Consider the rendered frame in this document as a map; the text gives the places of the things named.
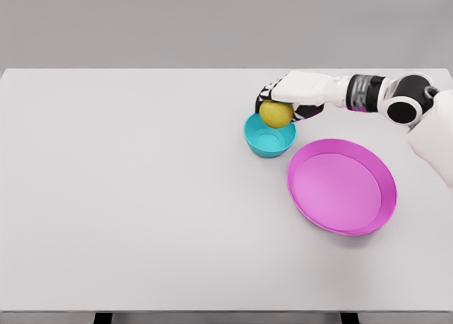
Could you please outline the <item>blue bowl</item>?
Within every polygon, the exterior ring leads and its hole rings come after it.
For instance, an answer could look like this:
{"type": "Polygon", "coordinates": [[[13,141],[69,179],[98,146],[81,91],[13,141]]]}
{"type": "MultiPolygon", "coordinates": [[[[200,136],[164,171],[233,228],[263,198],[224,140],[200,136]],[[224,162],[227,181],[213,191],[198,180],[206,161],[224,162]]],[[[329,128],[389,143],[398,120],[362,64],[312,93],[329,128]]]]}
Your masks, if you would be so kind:
{"type": "Polygon", "coordinates": [[[297,138],[297,128],[289,123],[275,129],[253,113],[244,123],[243,134],[251,151],[261,158],[275,158],[286,152],[297,138]]]}

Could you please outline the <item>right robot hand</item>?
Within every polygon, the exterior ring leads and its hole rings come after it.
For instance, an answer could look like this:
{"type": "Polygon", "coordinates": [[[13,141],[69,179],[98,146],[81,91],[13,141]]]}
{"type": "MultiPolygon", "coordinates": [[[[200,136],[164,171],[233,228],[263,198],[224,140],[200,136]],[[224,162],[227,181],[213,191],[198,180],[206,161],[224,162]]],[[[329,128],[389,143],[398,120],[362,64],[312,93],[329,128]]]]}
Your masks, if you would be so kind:
{"type": "Polygon", "coordinates": [[[265,101],[285,103],[293,108],[291,122],[308,119],[323,111],[333,77],[309,71],[291,70],[264,86],[255,102],[255,114],[265,101]]]}

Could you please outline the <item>pink plate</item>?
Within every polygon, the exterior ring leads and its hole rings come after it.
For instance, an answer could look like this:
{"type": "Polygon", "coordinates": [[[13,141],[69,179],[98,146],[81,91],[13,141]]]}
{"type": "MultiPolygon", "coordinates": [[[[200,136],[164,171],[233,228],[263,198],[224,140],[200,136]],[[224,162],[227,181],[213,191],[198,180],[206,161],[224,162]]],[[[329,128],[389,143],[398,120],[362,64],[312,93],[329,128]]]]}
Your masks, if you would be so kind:
{"type": "Polygon", "coordinates": [[[394,215],[398,193],[385,163],[369,149],[342,139],[321,139],[294,153],[287,188],[313,224],[344,236],[361,236],[394,215]]]}

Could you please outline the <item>yellow-green apple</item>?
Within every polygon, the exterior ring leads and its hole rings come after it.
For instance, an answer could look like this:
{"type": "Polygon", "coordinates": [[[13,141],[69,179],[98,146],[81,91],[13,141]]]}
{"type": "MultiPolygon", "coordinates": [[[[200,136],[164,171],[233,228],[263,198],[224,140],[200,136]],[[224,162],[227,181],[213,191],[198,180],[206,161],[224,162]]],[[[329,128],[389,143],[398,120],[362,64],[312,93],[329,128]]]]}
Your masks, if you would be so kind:
{"type": "Polygon", "coordinates": [[[267,126],[279,129],[286,127],[292,121],[294,108],[289,103],[265,100],[259,107],[258,113],[267,126]]]}

